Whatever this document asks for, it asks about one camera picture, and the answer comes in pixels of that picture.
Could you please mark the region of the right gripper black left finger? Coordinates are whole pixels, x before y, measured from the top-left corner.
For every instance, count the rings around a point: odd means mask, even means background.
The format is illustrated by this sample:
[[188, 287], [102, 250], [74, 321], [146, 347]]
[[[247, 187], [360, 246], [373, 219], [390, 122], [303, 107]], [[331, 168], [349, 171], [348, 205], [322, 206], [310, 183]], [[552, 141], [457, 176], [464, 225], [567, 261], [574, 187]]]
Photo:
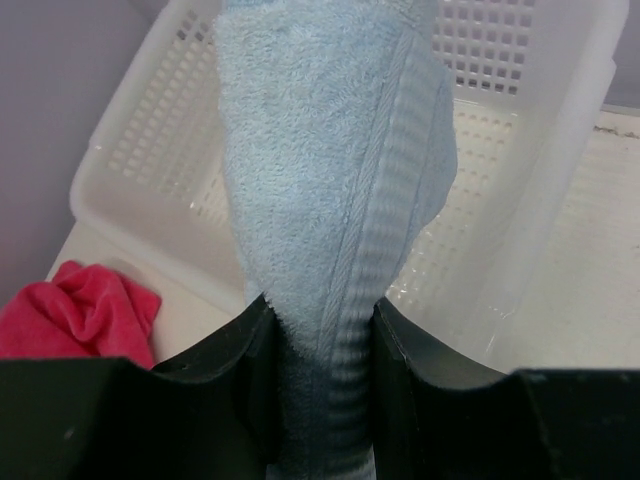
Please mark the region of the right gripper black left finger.
[[263, 298], [145, 370], [5, 360], [5, 479], [261, 479], [280, 448], [278, 324]]

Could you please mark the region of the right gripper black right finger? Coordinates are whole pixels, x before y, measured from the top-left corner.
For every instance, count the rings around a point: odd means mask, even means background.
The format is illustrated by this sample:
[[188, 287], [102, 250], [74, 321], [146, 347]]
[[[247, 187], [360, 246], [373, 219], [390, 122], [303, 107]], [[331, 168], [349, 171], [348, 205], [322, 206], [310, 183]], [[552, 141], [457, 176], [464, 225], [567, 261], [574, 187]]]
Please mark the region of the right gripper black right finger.
[[381, 300], [371, 321], [371, 417], [381, 479], [635, 479], [639, 374], [504, 374]]

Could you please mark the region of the red towel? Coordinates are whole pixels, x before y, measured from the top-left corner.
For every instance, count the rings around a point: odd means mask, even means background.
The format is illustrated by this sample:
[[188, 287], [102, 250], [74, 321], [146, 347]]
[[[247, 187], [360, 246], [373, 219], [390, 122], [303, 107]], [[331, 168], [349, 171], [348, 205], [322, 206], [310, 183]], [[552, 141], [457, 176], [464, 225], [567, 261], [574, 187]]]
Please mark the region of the red towel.
[[66, 261], [1, 309], [1, 357], [124, 357], [150, 369], [161, 297], [100, 264]]

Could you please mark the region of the light blue towel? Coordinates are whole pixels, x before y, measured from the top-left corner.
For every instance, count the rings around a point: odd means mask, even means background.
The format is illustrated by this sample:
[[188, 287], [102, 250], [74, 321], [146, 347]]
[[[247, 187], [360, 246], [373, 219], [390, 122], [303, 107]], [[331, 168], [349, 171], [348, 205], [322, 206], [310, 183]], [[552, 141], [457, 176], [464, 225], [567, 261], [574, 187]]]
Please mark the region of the light blue towel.
[[370, 326], [457, 172], [434, 1], [230, 1], [215, 21], [248, 299], [282, 329], [270, 479], [371, 479]]

